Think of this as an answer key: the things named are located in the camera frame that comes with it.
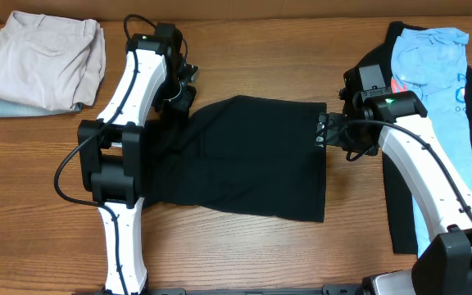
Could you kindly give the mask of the plain black t-shirt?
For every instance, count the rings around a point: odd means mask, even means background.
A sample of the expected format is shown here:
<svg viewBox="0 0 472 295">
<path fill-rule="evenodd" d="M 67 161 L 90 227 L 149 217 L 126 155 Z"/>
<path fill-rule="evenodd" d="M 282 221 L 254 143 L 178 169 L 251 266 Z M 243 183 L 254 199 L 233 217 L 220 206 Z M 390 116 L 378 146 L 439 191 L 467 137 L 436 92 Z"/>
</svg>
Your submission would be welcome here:
<svg viewBox="0 0 472 295">
<path fill-rule="evenodd" d="M 326 110 L 323 102 L 236 96 L 185 122 L 149 121 L 143 205 L 323 221 L 326 151 L 314 137 Z"/>
</svg>

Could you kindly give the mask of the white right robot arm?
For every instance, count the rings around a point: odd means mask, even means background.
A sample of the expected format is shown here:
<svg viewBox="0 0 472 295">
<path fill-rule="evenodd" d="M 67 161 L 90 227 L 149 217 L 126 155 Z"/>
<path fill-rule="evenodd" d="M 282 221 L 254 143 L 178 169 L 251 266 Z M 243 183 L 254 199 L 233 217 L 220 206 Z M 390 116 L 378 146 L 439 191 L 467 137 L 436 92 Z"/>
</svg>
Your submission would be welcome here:
<svg viewBox="0 0 472 295">
<path fill-rule="evenodd" d="M 422 102 L 393 93 L 377 65 L 343 75 L 342 113 L 320 114 L 314 144 L 355 161 L 381 151 L 397 167 L 425 219 L 430 244 L 409 270 L 330 285 L 324 294 L 472 294 L 472 191 L 441 147 Z"/>
</svg>

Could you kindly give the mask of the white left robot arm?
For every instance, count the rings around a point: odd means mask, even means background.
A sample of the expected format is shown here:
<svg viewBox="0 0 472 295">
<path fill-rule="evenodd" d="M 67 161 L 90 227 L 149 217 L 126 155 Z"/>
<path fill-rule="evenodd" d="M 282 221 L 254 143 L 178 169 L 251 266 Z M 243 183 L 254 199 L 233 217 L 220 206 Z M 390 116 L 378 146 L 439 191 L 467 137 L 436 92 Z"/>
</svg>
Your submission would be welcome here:
<svg viewBox="0 0 472 295">
<path fill-rule="evenodd" d="M 84 188 L 102 217 L 107 250 L 103 294 L 147 293 L 143 262 L 142 210 L 147 194 L 148 141 L 144 126 L 151 108 L 188 116 L 196 96 L 198 68 L 187 62 L 188 45 L 173 24 L 153 34 L 128 35 L 126 65 L 116 91 L 96 120 L 78 128 Z"/>
</svg>

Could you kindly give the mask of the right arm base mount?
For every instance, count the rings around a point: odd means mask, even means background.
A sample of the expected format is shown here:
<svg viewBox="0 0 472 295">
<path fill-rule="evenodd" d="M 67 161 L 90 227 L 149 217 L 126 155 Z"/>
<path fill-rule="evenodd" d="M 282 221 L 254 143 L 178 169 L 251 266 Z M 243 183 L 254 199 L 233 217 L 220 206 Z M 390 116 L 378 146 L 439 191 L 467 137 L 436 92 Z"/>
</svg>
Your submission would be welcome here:
<svg viewBox="0 0 472 295">
<path fill-rule="evenodd" d="M 369 295 L 415 295 L 411 270 L 365 277 L 361 287 L 363 293 Z"/>
</svg>

